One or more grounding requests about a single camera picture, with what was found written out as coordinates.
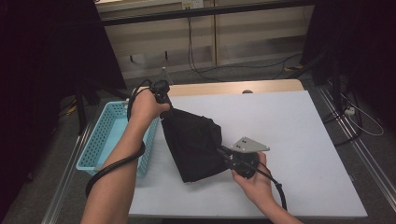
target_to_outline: white cable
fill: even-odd
[[[360,108],[358,108],[356,105],[352,104],[352,102],[350,102],[350,101],[345,97],[344,94],[341,93],[341,96],[344,97],[344,99],[346,99],[351,105],[353,105],[353,106],[354,106],[357,110],[359,110],[362,114],[364,114],[364,115],[367,116],[369,119],[371,119],[376,125],[378,125],[378,127],[381,129],[381,133],[370,133],[370,132],[364,130],[364,129],[363,129],[361,126],[359,126],[355,121],[353,121],[353,119],[350,117],[350,115],[348,115],[350,121],[351,121],[353,124],[355,124],[356,127],[358,127],[359,129],[361,129],[361,130],[364,131],[365,133],[368,133],[368,134],[370,134],[370,135],[372,135],[372,136],[380,136],[380,135],[384,134],[384,129],[382,128],[382,126],[381,126],[378,122],[375,121],[375,119],[373,119],[370,115],[368,115],[368,114],[365,113],[363,110],[361,110]]]

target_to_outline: white tabletop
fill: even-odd
[[[366,217],[367,213],[307,91],[171,97],[173,106],[211,118],[223,145],[242,136],[271,148],[268,168],[283,185],[297,217]],[[280,199],[273,188],[276,200]],[[243,217],[263,214],[233,182],[231,172],[182,182],[159,124],[132,216]]]

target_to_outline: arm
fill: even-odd
[[[259,153],[260,162],[266,165],[264,153]],[[268,174],[268,171],[259,165],[259,169]],[[247,197],[274,223],[302,223],[276,203],[271,191],[271,180],[256,173],[250,179],[245,179],[232,170],[233,180],[244,190]]]
[[[159,105],[150,91],[140,92],[127,127],[103,167],[135,154],[146,129],[169,105]],[[134,197],[137,160],[121,166],[99,179],[85,205],[81,223],[127,223]]]

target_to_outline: basket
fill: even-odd
[[[95,175],[105,163],[108,155],[119,142],[128,120],[126,118],[126,103],[107,103],[97,121],[81,156],[76,165],[77,169],[90,175]],[[146,174],[149,153],[151,150],[154,134],[157,128],[158,118],[154,119],[146,131],[143,142],[146,152],[139,157],[136,175],[142,178]]]

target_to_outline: black fabric pouch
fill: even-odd
[[[163,133],[183,182],[195,182],[227,170],[216,148],[221,128],[212,119],[171,108],[161,114]]]

